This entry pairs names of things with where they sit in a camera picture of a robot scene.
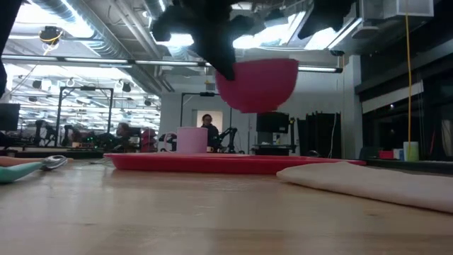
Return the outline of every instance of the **desk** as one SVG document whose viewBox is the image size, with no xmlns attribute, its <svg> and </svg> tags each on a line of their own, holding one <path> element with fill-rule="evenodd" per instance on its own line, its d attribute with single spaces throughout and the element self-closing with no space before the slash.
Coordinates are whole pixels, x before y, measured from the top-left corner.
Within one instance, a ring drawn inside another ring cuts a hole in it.
<svg viewBox="0 0 453 255">
<path fill-rule="evenodd" d="M 8 255 L 453 254 L 453 216 L 274 176 L 75 163 L 0 186 Z"/>
</svg>

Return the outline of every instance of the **pink bowl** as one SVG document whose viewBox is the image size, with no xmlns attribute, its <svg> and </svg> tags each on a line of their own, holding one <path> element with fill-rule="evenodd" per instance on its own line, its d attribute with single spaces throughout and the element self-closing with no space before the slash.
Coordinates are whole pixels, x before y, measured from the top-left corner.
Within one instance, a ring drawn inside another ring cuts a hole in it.
<svg viewBox="0 0 453 255">
<path fill-rule="evenodd" d="M 234 81 L 216 72 L 217 89 L 228 105 L 242 113 L 275 111 L 294 91 L 298 65 L 294 59 L 237 62 Z"/>
</svg>

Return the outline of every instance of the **folded towel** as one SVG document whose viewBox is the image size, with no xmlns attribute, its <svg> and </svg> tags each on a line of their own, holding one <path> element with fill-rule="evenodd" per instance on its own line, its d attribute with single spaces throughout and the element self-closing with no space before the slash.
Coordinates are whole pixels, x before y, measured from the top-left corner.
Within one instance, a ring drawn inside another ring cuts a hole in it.
<svg viewBox="0 0 453 255">
<path fill-rule="evenodd" d="M 453 213 L 453 178 L 371 169 L 346 162 L 294 166 L 283 181 L 384 202 Z"/>
</svg>

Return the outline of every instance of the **red tray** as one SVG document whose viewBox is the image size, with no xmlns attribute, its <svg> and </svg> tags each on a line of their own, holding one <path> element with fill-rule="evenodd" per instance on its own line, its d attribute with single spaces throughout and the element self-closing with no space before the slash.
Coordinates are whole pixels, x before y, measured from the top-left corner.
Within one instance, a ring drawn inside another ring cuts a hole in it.
<svg viewBox="0 0 453 255">
<path fill-rule="evenodd" d="M 137 153 L 104 154 L 117 169 L 142 171 L 179 171 L 218 174 L 276 174 L 287 167 L 314 163 L 350 162 L 365 165 L 364 161 L 322 159 L 313 157 L 254 156 L 241 154 L 176 154 Z"/>
</svg>

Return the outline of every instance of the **computer monitor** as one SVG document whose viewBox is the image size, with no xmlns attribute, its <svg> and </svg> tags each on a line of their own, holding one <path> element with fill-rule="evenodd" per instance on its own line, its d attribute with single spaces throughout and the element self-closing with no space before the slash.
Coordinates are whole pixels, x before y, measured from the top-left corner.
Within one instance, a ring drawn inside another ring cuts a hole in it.
<svg viewBox="0 0 453 255">
<path fill-rule="evenodd" d="M 17 131 L 20 109 L 18 103 L 0 103 L 0 130 Z"/>
<path fill-rule="evenodd" d="M 257 132 L 288 133 L 289 114 L 279 112 L 259 113 L 256 117 Z"/>
</svg>

